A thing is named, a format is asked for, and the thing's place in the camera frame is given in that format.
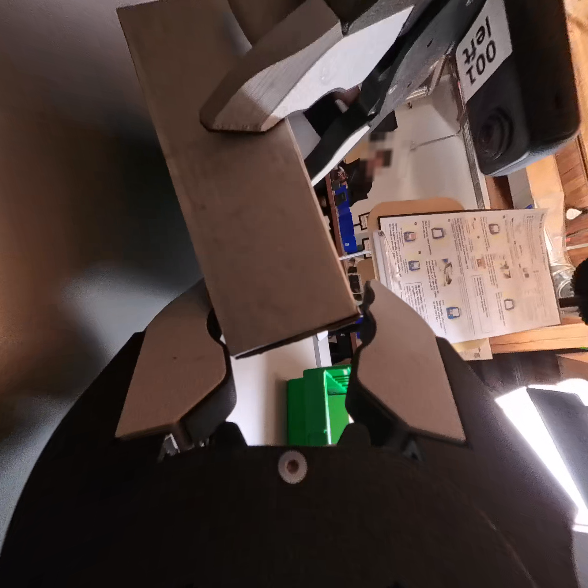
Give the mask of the blue plastic bin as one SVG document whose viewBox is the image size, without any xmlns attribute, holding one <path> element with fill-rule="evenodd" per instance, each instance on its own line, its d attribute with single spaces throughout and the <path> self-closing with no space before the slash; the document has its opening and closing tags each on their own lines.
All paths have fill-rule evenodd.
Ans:
<svg viewBox="0 0 588 588">
<path fill-rule="evenodd" d="M 346 254 L 356 253 L 357 243 L 355 237 L 355 225 L 350 210 L 348 187 L 345 183 L 336 182 L 333 185 L 333 192 L 343 250 Z"/>
</svg>

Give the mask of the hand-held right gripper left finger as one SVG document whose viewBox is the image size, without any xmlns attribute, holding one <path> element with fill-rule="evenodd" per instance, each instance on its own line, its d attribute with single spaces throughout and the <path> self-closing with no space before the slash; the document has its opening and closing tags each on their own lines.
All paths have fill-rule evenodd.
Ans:
<svg viewBox="0 0 588 588">
<path fill-rule="evenodd" d="M 209 440 L 236 405 L 231 358 L 201 279 L 148 324 L 116 437 Z"/>
</svg>

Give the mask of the green plastic bin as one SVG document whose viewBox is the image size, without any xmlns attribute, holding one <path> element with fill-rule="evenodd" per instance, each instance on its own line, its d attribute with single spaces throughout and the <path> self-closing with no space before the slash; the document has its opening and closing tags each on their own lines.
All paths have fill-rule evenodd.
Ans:
<svg viewBox="0 0 588 588">
<path fill-rule="evenodd" d="M 346 409 L 351 365 L 307 369 L 286 389 L 290 446 L 337 445 L 352 422 Z"/>
</svg>

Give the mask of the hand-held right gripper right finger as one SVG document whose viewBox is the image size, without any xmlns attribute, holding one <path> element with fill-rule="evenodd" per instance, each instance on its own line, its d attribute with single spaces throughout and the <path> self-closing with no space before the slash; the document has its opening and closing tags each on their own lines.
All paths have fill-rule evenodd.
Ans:
<svg viewBox="0 0 588 588">
<path fill-rule="evenodd" d="M 437 338 L 423 318 L 368 281 L 360 334 L 345 406 L 371 443 L 405 443 L 412 435 L 465 443 Z"/>
</svg>

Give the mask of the printed instruction sheet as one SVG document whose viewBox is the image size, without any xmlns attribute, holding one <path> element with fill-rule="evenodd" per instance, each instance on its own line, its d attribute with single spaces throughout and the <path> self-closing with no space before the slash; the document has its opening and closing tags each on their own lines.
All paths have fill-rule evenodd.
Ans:
<svg viewBox="0 0 588 588">
<path fill-rule="evenodd" d="M 438 337 L 461 343 L 561 324 L 545 209 L 379 217 L 405 298 Z"/>
</svg>

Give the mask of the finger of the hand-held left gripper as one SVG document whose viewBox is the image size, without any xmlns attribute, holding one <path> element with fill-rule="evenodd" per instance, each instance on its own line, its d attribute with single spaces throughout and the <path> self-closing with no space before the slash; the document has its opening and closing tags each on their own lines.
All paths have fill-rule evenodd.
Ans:
<svg viewBox="0 0 588 588">
<path fill-rule="evenodd" d="M 304 159 L 311 184 L 319 183 L 370 129 L 371 116 L 358 101 L 339 113 Z"/>
<path fill-rule="evenodd" d="M 300 5 L 257 40 L 200 110 L 211 131 L 264 133 L 335 90 L 361 84 L 413 5 Z"/>
</svg>

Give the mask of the grey desk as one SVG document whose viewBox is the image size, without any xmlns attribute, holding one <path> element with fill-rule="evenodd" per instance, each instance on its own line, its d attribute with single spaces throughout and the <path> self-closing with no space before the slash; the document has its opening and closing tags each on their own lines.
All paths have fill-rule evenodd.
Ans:
<svg viewBox="0 0 588 588">
<path fill-rule="evenodd" d="M 116 9 L 1 1 L 1 540 L 64 415 L 201 277 Z"/>
</svg>

